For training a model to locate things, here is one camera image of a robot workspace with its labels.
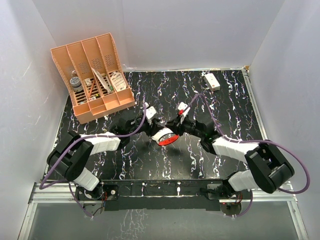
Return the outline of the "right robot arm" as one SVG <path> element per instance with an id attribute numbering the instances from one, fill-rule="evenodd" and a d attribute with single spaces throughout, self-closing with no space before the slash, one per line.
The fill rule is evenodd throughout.
<path id="1" fill-rule="evenodd" d="M 202 148 L 216 156 L 236 159 L 248 165 L 248 170 L 233 172 L 222 184 L 208 193 L 235 198 L 241 191 L 260 188 L 268 194 L 274 193 L 295 174 L 294 168 L 270 143 L 235 143 L 226 140 L 214 127 L 214 123 L 202 123 L 180 116 L 165 125 L 174 134 L 184 133 L 200 138 Z"/>

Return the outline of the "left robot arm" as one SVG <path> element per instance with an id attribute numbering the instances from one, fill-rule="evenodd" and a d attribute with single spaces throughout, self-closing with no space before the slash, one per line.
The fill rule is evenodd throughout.
<path id="1" fill-rule="evenodd" d="M 78 134 L 69 131 L 47 157 L 52 172 L 57 172 L 64 180 L 74 183 L 88 198 L 97 200 L 103 196 L 102 181 L 86 168 L 89 157 L 102 152 L 115 152 L 124 148 L 130 137 L 145 133 L 159 146 L 165 143 L 164 137 L 173 132 L 161 125 L 156 118 L 154 107 L 147 107 L 142 115 L 132 119 L 120 118 L 109 131 L 100 134 Z"/>

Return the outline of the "red black keyring holder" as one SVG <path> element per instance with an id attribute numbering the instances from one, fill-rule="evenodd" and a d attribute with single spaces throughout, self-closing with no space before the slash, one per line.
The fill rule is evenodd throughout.
<path id="1" fill-rule="evenodd" d="M 155 135 L 151 137 L 159 146 L 168 146 L 178 140 L 179 135 L 173 133 L 169 128 L 163 128 L 159 130 Z"/>

